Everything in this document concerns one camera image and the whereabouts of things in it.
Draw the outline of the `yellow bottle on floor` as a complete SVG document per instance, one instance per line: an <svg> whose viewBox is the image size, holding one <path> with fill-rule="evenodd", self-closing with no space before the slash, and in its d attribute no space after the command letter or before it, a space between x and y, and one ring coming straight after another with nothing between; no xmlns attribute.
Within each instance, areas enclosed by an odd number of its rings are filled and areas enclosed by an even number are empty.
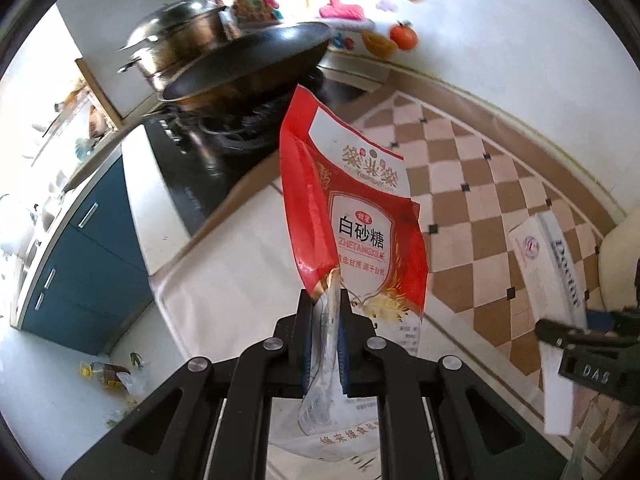
<svg viewBox="0 0 640 480"><path fill-rule="evenodd" d="M129 375L130 371L126 367L111 363L81 362L79 364L79 373L82 377L94 380L103 388L119 389L124 386L119 375Z"/></svg>

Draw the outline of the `black gas stove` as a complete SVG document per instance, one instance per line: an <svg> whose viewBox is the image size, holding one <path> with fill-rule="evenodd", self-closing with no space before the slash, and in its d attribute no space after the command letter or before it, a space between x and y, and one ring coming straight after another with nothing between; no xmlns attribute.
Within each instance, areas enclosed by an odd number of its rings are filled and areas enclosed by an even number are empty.
<svg viewBox="0 0 640 480"><path fill-rule="evenodd" d="M296 84L234 102L213 115L165 110L143 127L171 201L194 235L232 188L279 147Z"/></svg>

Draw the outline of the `steel lidded pot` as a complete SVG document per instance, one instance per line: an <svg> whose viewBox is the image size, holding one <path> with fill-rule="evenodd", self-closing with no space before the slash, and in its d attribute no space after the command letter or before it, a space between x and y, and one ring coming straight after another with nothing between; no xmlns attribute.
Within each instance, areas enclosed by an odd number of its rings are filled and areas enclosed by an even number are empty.
<svg viewBox="0 0 640 480"><path fill-rule="evenodd" d="M148 84L162 92L184 66L229 41L222 14L225 6L210 0L180 0L146 16L121 51L132 49L117 73L137 67Z"/></svg>

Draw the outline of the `clear plastic bag on floor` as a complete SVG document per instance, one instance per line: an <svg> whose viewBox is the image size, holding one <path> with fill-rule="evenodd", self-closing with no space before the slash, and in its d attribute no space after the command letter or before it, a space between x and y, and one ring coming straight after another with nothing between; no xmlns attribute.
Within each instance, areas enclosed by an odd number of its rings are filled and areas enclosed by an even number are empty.
<svg viewBox="0 0 640 480"><path fill-rule="evenodd" d="M117 372L116 377L124 385L130 396L145 398L150 392L150 376L145 370Z"/></svg>

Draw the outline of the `white blue-lettered carton box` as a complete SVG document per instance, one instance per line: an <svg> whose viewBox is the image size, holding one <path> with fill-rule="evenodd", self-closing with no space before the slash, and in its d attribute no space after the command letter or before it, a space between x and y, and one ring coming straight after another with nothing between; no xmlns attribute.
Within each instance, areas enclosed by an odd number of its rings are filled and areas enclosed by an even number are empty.
<svg viewBox="0 0 640 480"><path fill-rule="evenodd" d="M585 289L574 259L553 212L534 214L509 232L529 304L536 321L587 326ZM544 383L544 431L567 436L579 419L580 388L562 377L562 350L554 342L539 345Z"/></svg>

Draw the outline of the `red white sugar bag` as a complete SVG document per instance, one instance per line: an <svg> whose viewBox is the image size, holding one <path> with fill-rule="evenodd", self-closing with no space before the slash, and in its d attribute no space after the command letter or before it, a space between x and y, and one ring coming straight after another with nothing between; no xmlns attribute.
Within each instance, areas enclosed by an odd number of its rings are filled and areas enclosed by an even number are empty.
<svg viewBox="0 0 640 480"><path fill-rule="evenodd" d="M427 261L420 207L401 156L368 140L297 87L280 130L280 170L292 252L311 302L303 397L274 408L272 443L340 462L378 447L378 409L346 394L340 307L418 352Z"/></svg>

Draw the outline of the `blue kitchen cabinet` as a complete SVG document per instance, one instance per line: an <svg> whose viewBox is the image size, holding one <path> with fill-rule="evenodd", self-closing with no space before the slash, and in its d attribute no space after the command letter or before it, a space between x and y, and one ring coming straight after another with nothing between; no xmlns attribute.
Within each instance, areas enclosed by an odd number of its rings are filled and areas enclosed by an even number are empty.
<svg viewBox="0 0 640 480"><path fill-rule="evenodd" d="M53 242L17 326L96 356L113 348L151 300L118 158Z"/></svg>

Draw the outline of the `orange tangerine decoration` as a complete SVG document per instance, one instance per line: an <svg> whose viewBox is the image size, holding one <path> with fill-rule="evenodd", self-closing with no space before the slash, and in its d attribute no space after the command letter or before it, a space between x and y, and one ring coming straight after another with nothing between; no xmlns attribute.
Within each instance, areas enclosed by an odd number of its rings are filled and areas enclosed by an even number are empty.
<svg viewBox="0 0 640 480"><path fill-rule="evenodd" d="M390 40L401 51L411 51L419 44L419 36L410 22L397 22L388 32Z"/></svg>

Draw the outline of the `black wok pan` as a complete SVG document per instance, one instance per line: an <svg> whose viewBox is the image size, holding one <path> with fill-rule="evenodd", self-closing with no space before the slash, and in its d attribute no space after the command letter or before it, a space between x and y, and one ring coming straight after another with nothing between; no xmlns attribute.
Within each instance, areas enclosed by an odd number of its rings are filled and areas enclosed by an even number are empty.
<svg viewBox="0 0 640 480"><path fill-rule="evenodd" d="M182 110L204 110L262 96L311 72L331 38L332 28L319 22L251 32L183 67L158 100Z"/></svg>

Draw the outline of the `cream container on counter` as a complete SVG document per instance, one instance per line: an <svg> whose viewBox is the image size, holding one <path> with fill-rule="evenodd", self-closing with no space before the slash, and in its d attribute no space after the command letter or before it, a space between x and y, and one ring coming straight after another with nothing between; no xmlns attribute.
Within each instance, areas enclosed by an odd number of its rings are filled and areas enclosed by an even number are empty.
<svg viewBox="0 0 640 480"><path fill-rule="evenodd" d="M634 307L636 275L640 257L640 210L634 208L602 240L599 254L599 281L605 310Z"/></svg>

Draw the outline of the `pink wall decoration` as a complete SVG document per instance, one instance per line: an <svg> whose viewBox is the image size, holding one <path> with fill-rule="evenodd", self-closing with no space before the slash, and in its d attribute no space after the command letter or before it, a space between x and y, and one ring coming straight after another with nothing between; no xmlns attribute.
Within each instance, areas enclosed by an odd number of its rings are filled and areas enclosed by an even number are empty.
<svg viewBox="0 0 640 480"><path fill-rule="evenodd" d="M340 20L363 21L364 12L358 4L344 3L342 0L329 0L319 10L322 18L339 18Z"/></svg>

